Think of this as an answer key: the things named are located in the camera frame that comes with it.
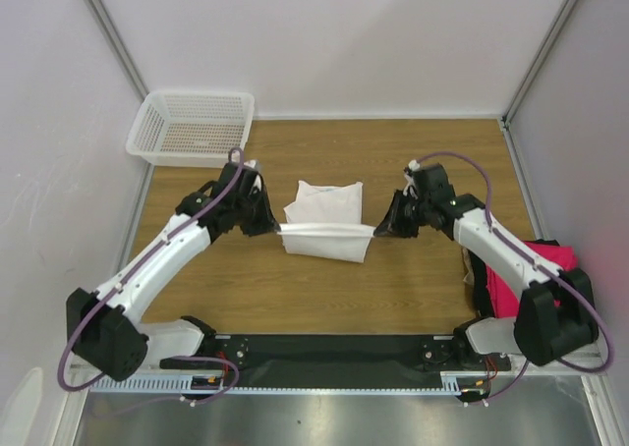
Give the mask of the white t shirt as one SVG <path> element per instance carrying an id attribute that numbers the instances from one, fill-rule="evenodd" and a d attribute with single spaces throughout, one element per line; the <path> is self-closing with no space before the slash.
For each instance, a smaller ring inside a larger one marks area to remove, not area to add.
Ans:
<path id="1" fill-rule="evenodd" d="M 295 200 L 284 207 L 279 235 L 289 254 L 365 261 L 374 227 L 362 223 L 363 184 L 298 184 Z"/>

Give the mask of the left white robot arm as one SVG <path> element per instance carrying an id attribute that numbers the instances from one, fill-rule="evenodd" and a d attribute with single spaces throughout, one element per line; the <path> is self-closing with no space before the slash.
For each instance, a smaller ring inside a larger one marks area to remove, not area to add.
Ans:
<path id="1" fill-rule="evenodd" d="M 235 227 L 249 237 L 279 229 L 255 160 L 227 163 L 217 180 L 183 198 L 157 237 L 126 267 L 97 289 L 77 289 L 68 297 L 63 354 L 77 355 L 115 381 L 166 359 L 211 364 L 216 344 L 206 325 L 193 317 L 150 324 L 142 318 L 191 260 Z"/>

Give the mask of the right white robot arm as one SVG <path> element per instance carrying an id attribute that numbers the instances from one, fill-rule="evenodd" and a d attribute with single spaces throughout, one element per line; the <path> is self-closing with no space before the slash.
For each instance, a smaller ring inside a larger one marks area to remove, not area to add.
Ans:
<path id="1" fill-rule="evenodd" d="M 592 285 L 581 269 L 565 270 L 501 225 L 486 203 L 456 194 L 444 167 L 411 162 L 407 185 L 394 193 L 377 237 L 415 238 L 429 226 L 479 258 L 518 301 L 511 317 L 482 317 L 461 325 L 453 360 L 473 369 L 488 354 L 519 354 L 544 366 L 597 341 Z"/>

